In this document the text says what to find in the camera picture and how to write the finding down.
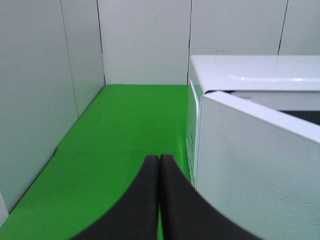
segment white wall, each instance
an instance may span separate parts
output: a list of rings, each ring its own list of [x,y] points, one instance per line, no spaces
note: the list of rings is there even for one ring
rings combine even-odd
[[[186,84],[190,0],[98,0],[107,84]]]
[[[80,116],[105,86],[97,0],[62,0],[61,6]]]
[[[320,1],[289,0],[281,55],[320,55]]]
[[[276,55],[287,0],[192,0],[190,55]]]
[[[0,191],[0,227],[8,218],[8,210]]]
[[[104,85],[97,2],[62,3],[63,14],[60,0],[0,1],[0,191],[9,211],[77,120],[75,99],[80,115]]]

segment open microwave door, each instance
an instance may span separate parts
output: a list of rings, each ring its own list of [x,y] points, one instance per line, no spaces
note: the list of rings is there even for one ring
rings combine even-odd
[[[200,194],[263,239],[320,239],[320,126],[220,91],[199,111]]]

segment green surface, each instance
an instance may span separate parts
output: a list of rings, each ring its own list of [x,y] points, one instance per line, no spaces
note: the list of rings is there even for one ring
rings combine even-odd
[[[173,154],[189,177],[187,94],[185,85],[105,87],[0,228],[0,239],[72,237],[112,207],[146,155]]]

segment white microwave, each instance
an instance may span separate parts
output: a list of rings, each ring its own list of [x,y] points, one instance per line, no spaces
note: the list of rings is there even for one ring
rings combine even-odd
[[[261,238],[320,239],[320,56],[194,55],[188,81],[199,193]]]

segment green mat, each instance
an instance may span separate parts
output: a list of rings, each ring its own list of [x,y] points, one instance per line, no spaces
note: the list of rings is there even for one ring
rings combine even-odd
[[[187,94],[186,85],[105,87],[0,228],[0,239],[72,237],[112,207],[146,155],[173,154],[189,178]]]

